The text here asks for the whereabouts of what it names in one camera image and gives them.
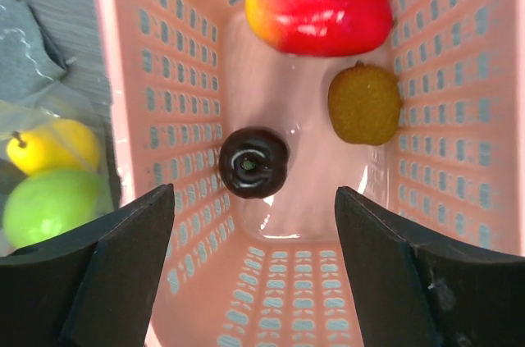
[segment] gray cloth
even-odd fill
[[[0,0],[0,99],[16,103],[66,74],[66,63],[30,8]]]

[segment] basket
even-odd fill
[[[327,117],[331,79],[357,58],[279,54],[251,33],[243,1],[98,0],[124,203],[175,185],[148,347],[362,345],[334,220],[340,185],[523,253],[522,0],[391,0],[390,40],[359,56],[399,76],[401,130],[380,148],[343,144]],[[292,158],[282,191],[246,201],[226,191],[217,159],[252,124],[280,131]]]

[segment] gray wooden surface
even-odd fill
[[[68,61],[69,74],[62,81],[88,97],[107,132],[108,166],[115,202],[120,197],[111,138],[111,91],[98,35],[94,0],[24,0],[33,8],[42,27]]]

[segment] red and yellow mango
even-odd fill
[[[246,0],[252,31],[283,53],[343,57],[370,52],[388,37],[389,0]]]

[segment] plastic bag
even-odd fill
[[[0,100],[0,216],[12,246],[112,212],[105,137],[89,100],[60,82],[16,105]]]

